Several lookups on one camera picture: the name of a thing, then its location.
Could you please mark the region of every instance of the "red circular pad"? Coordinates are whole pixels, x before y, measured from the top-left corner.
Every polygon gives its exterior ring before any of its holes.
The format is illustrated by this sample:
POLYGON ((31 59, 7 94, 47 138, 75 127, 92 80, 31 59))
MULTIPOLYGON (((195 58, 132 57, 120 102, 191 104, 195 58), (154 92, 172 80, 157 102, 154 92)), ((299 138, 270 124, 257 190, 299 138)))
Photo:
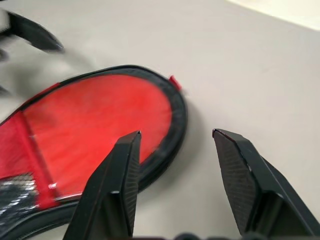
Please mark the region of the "red circular pad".
POLYGON ((116 141, 137 130, 143 163, 172 121, 171 104, 158 86, 120 74, 60 87, 23 113, 59 197, 82 193, 116 141))

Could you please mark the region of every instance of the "textured fingertip pad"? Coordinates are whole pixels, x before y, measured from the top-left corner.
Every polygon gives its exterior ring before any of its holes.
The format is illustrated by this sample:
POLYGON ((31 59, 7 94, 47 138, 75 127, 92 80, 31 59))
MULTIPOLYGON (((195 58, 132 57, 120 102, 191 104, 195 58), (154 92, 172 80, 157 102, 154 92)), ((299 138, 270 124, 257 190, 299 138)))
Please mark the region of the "textured fingertip pad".
POLYGON ((256 183, 236 144, 218 131, 214 132, 213 137, 224 189, 242 235, 246 232, 252 217, 257 195, 256 183))
POLYGON ((131 154, 124 180, 123 200, 128 217, 131 235, 134 232, 137 195, 139 188, 139 167, 140 167, 140 141, 141 135, 138 134, 132 144, 131 154))

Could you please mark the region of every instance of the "red object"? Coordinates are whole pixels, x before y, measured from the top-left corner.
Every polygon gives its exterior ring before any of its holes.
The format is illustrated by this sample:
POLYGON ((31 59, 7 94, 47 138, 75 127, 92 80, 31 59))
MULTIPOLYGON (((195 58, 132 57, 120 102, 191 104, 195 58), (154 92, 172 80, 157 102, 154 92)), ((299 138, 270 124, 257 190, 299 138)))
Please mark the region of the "red object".
POLYGON ((141 163, 171 126, 169 100, 128 75, 92 77, 55 89, 23 114, 59 197, 81 194, 116 141, 141 131, 141 163))
POLYGON ((23 114, 18 111, 0 127, 0 179, 31 173, 39 195, 37 205, 47 209, 57 205, 52 183, 41 164, 35 142, 23 114))
POLYGON ((180 91, 182 89, 182 86, 178 83, 178 81, 175 78, 175 76, 171 75, 170 78, 169 78, 169 82, 172 83, 177 90, 180 91))

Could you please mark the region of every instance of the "black plastic part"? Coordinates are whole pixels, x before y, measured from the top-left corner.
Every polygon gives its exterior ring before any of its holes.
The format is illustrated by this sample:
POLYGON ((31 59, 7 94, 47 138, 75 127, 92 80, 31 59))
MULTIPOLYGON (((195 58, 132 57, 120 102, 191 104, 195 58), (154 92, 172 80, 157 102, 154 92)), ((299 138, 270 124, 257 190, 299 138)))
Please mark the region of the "black plastic part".
POLYGON ((18 14, 7 12, 9 29, 7 35, 27 40, 32 46, 45 52, 64 52, 62 44, 39 24, 18 14))
POLYGON ((241 234, 320 236, 320 225, 287 179, 243 136, 213 130, 222 180, 241 234))
POLYGON ((121 137, 89 178, 63 240, 132 237, 141 135, 121 137))

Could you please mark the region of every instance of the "white table surface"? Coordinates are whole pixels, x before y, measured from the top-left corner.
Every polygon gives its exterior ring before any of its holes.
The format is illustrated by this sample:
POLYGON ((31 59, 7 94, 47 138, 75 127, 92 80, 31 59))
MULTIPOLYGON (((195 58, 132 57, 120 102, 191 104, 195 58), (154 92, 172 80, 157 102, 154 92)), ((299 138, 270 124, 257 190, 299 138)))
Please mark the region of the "white table surface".
MULTIPOLYGON (((0 64, 0 84, 13 96, 0 99, 0 120, 42 89, 77 74, 122 64, 174 74, 188 102, 188 134, 168 171, 138 196, 135 235, 239 236, 213 128, 249 138, 319 220, 319 18, 298 25, 297 18, 271 17, 260 13, 263 7, 252 10, 253 3, 266 1, 236 2, 3 2, 5 9, 54 33, 67 54, 47 55, 22 40, 5 46, 10 60, 0 64)), ((65 230, 33 240, 61 240, 65 230)))

